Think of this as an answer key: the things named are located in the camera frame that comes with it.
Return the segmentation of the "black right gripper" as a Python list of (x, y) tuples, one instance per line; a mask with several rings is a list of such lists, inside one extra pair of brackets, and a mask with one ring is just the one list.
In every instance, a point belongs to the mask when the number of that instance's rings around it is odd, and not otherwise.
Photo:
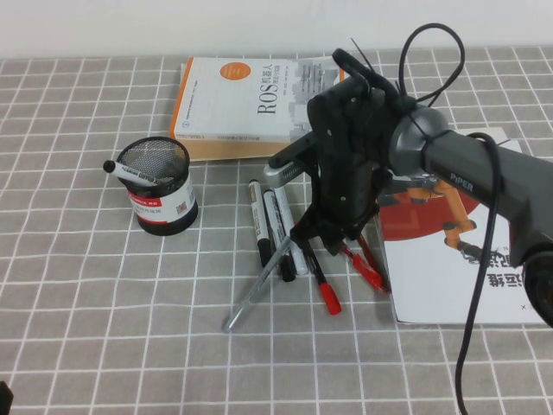
[(346, 79), (308, 102), (319, 166), (314, 202), (315, 224), (300, 220), (290, 238), (304, 253), (312, 253), (310, 240), (319, 236), (325, 249), (336, 256), (344, 239), (357, 239), (378, 211), (378, 194), (388, 175), (376, 167), (375, 149), (369, 143), (382, 93), (373, 97), (368, 86)]

